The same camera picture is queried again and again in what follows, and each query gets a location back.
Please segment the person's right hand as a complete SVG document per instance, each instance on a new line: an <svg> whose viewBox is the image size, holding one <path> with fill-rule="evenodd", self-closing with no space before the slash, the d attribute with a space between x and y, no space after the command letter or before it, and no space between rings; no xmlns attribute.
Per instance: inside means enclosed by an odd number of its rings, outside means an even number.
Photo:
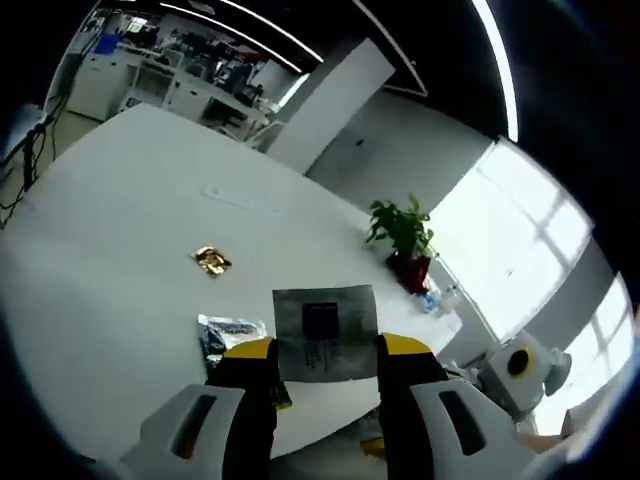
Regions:
<svg viewBox="0 0 640 480"><path fill-rule="evenodd" d="M562 444L562 435L538 435L527 432L516 432L515 439L526 448L541 454Z"/></svg>

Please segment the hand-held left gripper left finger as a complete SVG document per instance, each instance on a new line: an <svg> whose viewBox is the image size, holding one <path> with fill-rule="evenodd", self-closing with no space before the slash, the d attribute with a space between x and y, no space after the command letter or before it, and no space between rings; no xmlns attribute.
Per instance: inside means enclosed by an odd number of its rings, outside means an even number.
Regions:
<svg viewBox="0 0 640 480"><path fill-rule="evenodd" d="M225 352L207 382L191 384L142 422L120 459L129 479L266 479L278 383L277 342Z"/></svg>

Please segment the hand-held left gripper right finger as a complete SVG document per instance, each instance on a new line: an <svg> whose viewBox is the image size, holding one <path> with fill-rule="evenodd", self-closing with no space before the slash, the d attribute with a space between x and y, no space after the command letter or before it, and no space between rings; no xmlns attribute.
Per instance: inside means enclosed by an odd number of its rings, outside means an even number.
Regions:
<svg viewBox="0 0 640 480"><path fill-rule="evenodd" d="M390 479L521 479L537 454L511 417L475 386L448 376L419 340L377 342L380 423Z"/></svg>

